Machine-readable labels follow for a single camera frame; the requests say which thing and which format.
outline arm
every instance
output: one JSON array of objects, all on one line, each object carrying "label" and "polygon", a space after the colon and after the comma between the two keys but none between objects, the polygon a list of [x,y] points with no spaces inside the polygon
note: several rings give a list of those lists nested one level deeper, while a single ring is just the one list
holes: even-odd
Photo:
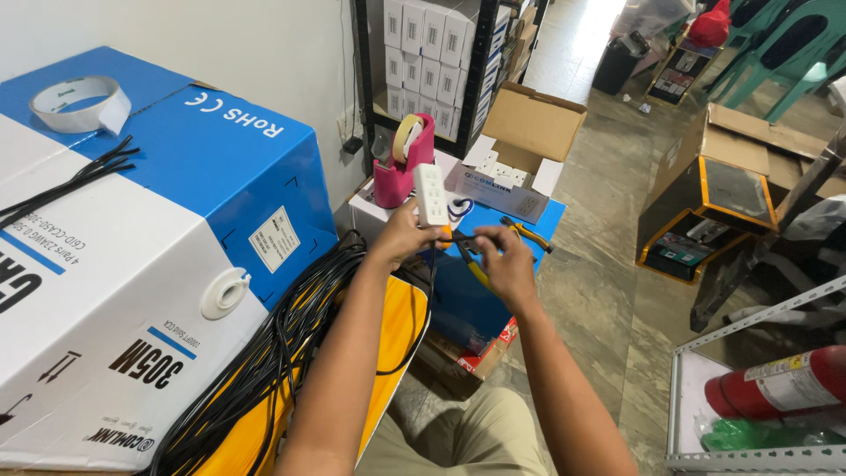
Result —
[{"label": "arm", "polygon": [[441,235],[420,230],[416,200],[398,208],[359,266],[311,365],[275,474],[352,474],[376,378],[387,277]]},{"label": "arm", "polygon": [[491,288],[517,318],[532,398],[555,468],[560,474],[636,475],[617,425],[543,310],[531,249],[505,227],[475,233],[482,235],[476,244]]}]

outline green plastic chair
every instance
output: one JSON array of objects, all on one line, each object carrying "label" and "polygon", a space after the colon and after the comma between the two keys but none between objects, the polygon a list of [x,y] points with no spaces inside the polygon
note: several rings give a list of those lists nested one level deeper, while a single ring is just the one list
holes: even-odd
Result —
[{"label": "green plastic chair", "polygon": [[[828,22],[826,29],[776,69],[765,68],[761,64],[761,57],[764,53],[793,24],[810,15],[826,17]],[[764,118],[774,122],[799,97],[807,91],[815,90],[829,75],[838,72],[846,64],[846,55],[841,55],[831,68],[827,68],[822,61],[834,43],[844,34],[846,34],[846,8],[843,7],[842,0],[811,0],[798,7],[787,17],[759,48],[745,54],[725,75],[722,75],[718,83],[711,88],[711,93],[708,96],[728,80],[720,95],[714,100],[714,102],[719,102],[738,82],[746,68],[751,67],[752,74],[723,106],[731,109],[737,108],[765,79],[772,78],[778,84],[793,86]]]},{"label": "green plastic chair", "polygon": [[[790,0],[770,0],[763,8],[758,10],[758,13],[756,13],[755,16],[746,22],[746,25],[739,28],[729,25],[728,39],[723,44],[728,46],[732,44],[735,37],[741,36],[744,38],[744,41],[743,44],[738,47],[738,51],[742,52],[749,44],[749,41],[755,33],[764,31],[772,25],[772,22],[778,18],[778,14],[784,10],[784,7],[787,6],[789,1]],[[734,0],[728,5],[728,9],[732,15],[734,15],[735,10],[737,10],[741,3],[743,3],[743,0]]]}]

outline hand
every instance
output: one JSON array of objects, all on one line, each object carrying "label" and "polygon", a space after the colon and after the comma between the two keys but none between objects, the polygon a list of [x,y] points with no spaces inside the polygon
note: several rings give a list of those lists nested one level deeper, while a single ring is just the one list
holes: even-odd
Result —
[{"label": "hand", "polygon": [[[532,313],[533,307],[540,306],[540,300],[535,288],[531,249],[513,230],[504,226],[482,226],[473,232],[477,235],[476,245],[481,248],[488,285],[517,318]],[[495,242],[502,248],[502,255]]]},{"label": "hand", "polygon": [[414,214],[416,206],[417,198],[411,198],[393,212],[367,256],[389,263],[391,269],[396,271],[411,253],[438,238],[449,238],[440,228],[417,228],[420,217]]}]

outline fire extinguisher label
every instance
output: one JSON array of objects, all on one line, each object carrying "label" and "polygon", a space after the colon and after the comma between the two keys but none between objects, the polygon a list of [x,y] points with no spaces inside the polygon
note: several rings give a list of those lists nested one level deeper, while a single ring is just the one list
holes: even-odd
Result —
[{"label": "fire extinguisher label", "polygon": [[840,403],[811,371],[810,352],[750,368],[744,374],[744,381],[749,380],[781,412]]}]

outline khaki pants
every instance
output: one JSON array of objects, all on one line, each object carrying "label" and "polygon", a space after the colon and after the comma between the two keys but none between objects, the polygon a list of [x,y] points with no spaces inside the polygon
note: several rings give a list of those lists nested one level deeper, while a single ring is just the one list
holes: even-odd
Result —
[{"label": "khaki pants", "polygon": [[451,468],[442,468],[417,454],[386,414],[355,474],[547,475],[529,408],[519,395],[507,389],[489,390],[470,404],[455,429],[452,459]]}]

